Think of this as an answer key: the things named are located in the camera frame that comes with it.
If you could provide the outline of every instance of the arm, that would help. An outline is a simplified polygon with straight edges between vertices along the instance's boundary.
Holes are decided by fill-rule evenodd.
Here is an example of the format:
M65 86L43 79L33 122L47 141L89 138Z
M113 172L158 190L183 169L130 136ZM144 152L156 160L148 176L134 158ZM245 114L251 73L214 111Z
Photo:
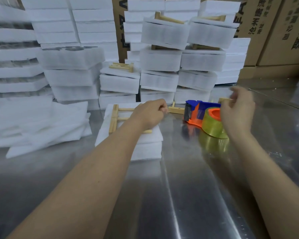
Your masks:
M272 239L299 238L299 187L262 149L250 132L255 103L251 92L233 87L233 101L223 101L222 123L242 161Z
M130 119L81 160L8 239L102 239L140 135L166 112L163 99L135 108Z

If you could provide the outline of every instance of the orange tape core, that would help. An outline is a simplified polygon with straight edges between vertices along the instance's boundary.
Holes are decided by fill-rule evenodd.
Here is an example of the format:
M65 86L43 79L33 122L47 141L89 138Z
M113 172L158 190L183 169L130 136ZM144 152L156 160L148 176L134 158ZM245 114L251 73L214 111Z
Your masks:
M213 108L208 110L208 114L215 120L221 121L220 119L220 108Z

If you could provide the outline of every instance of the hand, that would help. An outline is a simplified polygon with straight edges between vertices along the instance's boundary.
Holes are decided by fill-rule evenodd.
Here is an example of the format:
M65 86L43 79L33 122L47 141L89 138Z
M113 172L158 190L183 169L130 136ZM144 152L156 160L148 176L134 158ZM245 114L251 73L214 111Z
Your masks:
M147 101L135 108L129 120L140 123L141 129L145 131L159 124L166 113L168 107L164 99Z
M220 116L227 135L232 139L250 134L255 102L252 93L245 88L234 86L232 100L224 100Z

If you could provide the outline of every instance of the metal table surface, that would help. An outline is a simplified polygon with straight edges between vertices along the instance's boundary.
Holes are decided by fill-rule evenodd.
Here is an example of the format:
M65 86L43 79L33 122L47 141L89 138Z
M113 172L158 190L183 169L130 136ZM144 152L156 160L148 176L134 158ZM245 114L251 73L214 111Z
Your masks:
M255 93L252 133L299 185L299 109ZM94 148L93 135L5 159L0 148L0 238L6 237ZM229 140L169 114L162 160L131 162L104 238L269 238Z

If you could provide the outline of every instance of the forearm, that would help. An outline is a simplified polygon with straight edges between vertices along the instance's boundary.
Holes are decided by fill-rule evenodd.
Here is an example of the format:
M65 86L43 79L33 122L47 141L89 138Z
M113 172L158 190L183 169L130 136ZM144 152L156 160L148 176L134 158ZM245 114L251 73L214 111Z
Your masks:
M103 238L142 133L127 120L58 184L8 238Z
M271 238L299 238L299 187L250 133L232 141Z

